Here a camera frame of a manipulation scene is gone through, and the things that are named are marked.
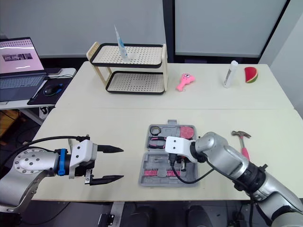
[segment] laptop keyboard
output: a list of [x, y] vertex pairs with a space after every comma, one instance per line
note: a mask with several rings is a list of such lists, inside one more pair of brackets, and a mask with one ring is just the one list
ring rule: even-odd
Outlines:
[[37, 86], [42, 77], [20, 77], [0, 80], [0, 89]]

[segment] table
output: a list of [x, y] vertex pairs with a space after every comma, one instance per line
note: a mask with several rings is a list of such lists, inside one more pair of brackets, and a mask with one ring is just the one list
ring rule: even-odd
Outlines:
[[[64, 78], [64, 75], [74, 76], [76, 74], [76, 70], [74, 68], [64, 68], [62, 69], [61, 73], [58, 75], [49, 75], [49, 77], [61, 77]], [[27, 105], [29, 99], [26, 100], [17, 100], [17, 101], [10, 101], [7, 102], [5, 105], [0, 105], [0, 110], [12, 110], [12, 109], [18, 109], [22, 113], [24, 113], [26, 116], [28, 116], [30, 119], [35, 121], [36, 123], [42, 125], [43, 120], [37, 116], [35, 113], [33, 113], [29, 108], [35, 108], [35, 107], [45, 107], [45, 106], [54, 106], [54, 104], [43, 104], [43, 105]]]
[[[203, 110], [203, 109], [119, 109], [119, 108], [55, 108], [51, 111], [35, 139], [48, 136], [86, 135], [97, 144], [113, 145], [124, 152], [103, 154], [93, 169], [95, 178], [125, 175], [106, 185], [84, 185], [84, 177], [69, 180], [46, 177], [39, 185], [35, 200], [54, 201], [171, 201], [171, 200], [247, 200], [244, 192], [234, 189], [230, 180], [212, 172], [193, 188], [148, 188], [138, 184], [139, 170], [150, 124], [166, 124], [177, 119], [179, 124], [192, 124], [198, 135], [214, 131], [240, 150], [239, 138], [232, 130], [243, 130], [252, 137], [245, 144], [253, 163], [268, 164], [267, 171], [303, 197], [302, 138], [303, 120], [294, 109], [281, 110]], [[55, 149], [69, 147], [67, 140], [39, 143]], [[199, 164], [199, 175], [208, 171]]]
[[[258, 79], [245, 83], [244, 68], [258, 69]], [[163, 95], [112, 94], [87, 61], [55, 105], [58, 108], [160, 108], [160, 109], [293, 109], [276, 78], [265, 64], [238, 66], [232, 86], [223, 87], [228, 64], [168, 64], [168, 91]], [[144, 69], [118, 68], [138, 71]], [[191, 73], [196, 81], [178, 92], [181, 74]]]

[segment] hammer head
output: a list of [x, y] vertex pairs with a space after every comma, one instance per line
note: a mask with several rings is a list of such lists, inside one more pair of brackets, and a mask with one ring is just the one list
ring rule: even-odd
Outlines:
[[239, 136], [239, 137], [247, 137], [250, 138], [251, 135], [249, 135], [248, 133], [244, 132], [244, 131], [232, 131], [232, 136]]

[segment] watermelon slice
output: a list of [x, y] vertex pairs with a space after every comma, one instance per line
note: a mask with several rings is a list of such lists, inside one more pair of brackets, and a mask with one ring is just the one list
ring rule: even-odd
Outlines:
[[245, 82], [246, 83], [253, 83], [258, 78], [258, 70], [254, 67], [246, 67], [245, 71]]

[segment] white wall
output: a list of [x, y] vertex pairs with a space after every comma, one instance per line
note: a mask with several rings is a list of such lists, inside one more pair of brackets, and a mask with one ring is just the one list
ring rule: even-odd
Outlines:
[[30, 36], [42, 57], [84, 57], [91, 45], [165, 43], [162, 0], [0, 0], [0, 28]]
[[303, 8], [301, 10], [301, 17], [270, 68], [303, 118]]
[[291, 0], [271, 37], [259, 64], [271, 65], [303, 13], [303, 1]]
[[175, 0], [176, 54], [259, 57], [286, 0]]

